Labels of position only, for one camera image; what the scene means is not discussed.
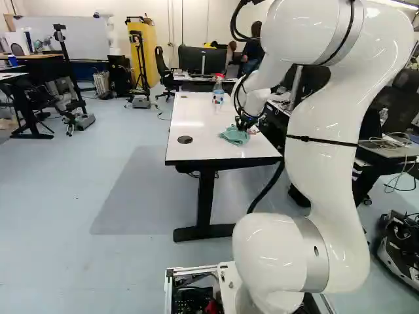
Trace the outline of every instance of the caster wheel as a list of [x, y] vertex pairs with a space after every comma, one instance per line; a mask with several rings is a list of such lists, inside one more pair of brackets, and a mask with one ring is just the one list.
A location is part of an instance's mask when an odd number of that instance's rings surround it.
[[363, 200], [364, 205], [371, 206], [373, 204], [373, 201], [370, 198], [367, 198]]

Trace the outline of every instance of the black strap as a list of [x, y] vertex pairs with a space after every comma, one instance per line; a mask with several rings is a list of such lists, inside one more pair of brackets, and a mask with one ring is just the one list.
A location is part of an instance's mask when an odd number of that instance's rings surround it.
[[318, 142], [318, 143], [325, 143], [325, 144], [332, 144], [332, 145], [358, 147], [357, 143], [331, 141], [329, 139], [316, 139], [316, 138], [309, 137], [309, 136], [297, 136], [297, 135], [287, 134], [287, 137], [289, 137], [290, 139], [299, 139], [300, 141], [303, 141], [303, 142]]

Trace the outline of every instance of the gray floor mat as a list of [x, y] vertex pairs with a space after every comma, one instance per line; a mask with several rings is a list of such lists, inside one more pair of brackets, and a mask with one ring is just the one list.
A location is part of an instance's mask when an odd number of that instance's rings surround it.
[[[96, 217], [91, 234], [171, 234], [196, 220], [198, 179], [164, 165], [166, 147], [139, 147], [132, 154]], [[272, 167], [220, 171], [212, 223], [235, 223], [272, 176]], [[269, 211], [272, 202], [261, 202]]]

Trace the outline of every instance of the table leg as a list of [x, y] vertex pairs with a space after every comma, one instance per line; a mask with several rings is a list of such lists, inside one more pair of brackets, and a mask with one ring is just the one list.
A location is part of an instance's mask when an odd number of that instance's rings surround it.
[[[10, 137], [19, 139], [53, 139], [53, 135], [39, 133], [37, 129], [37, 118], [29, 108], [29, 102], [27, 101], [24, 90], [12, 84], [10, 85], [10, 91], [14, 98], [14, 107], [22, 113], [25, 119], [25, 125], [14, 130]], [[20, 134], [26, 129], [30, 129], [32, 134]]]
[[371, 167], [363, 170], [356, 181], [352, 183], [352, 193], [354, 194], [356, 207], [367, 197], [368, 192], [373, 188], [380, 176], [379, 167]]
[[175, 242], [230, 237], [235, 224], [210, 224], [215, 170], [202, 170], [199, 178], [196, 226], [173, 231]]

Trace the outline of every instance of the whiteboard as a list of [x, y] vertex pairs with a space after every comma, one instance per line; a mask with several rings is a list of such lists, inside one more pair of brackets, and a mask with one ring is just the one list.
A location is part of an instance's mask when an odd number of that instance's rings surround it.
[[54, 24], [63, 24], [67, 29], [65, 47], [70, 59], [107, 60], [109, 43], [107, 38], [106, 21], [103, 18], [85, 16], [23, 16], [13, 20], [16, 30], [29, 30], [31, 40], [43, 41], [52, 36], [51, 45], [54, 50], [61, 50], [60, 43], [54, 38]]

